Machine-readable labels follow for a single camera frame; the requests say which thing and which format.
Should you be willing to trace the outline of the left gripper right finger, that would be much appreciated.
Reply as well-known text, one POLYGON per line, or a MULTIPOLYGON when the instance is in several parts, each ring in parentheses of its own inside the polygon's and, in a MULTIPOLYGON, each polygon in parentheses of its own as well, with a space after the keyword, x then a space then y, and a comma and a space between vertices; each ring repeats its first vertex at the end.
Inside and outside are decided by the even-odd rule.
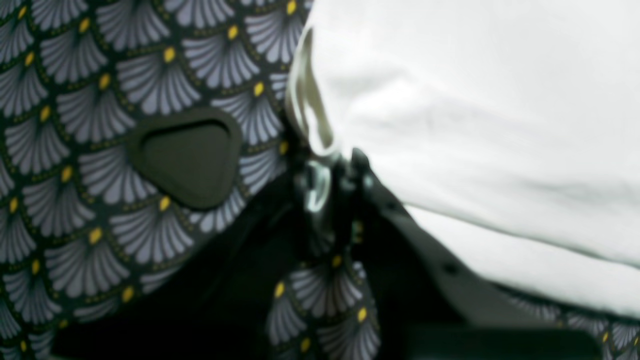
POLYGON ((362 150, 350 173, 362 211, 356 251, 369 271, 381 324, 382 360, 599 360, 584 331, 512 304, 418 225, 374 174, 362 150))

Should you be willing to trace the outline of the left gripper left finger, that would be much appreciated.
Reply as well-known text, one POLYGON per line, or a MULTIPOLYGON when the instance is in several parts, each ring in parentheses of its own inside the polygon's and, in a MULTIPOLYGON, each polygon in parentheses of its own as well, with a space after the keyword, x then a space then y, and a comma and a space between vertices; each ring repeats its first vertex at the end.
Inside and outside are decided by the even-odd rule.
POLYGON ((56 210, 57 360, 275 360, 274 291, 301 254, 287 140, 230 111, 144 119, 77 152, 89 200, 56 210))

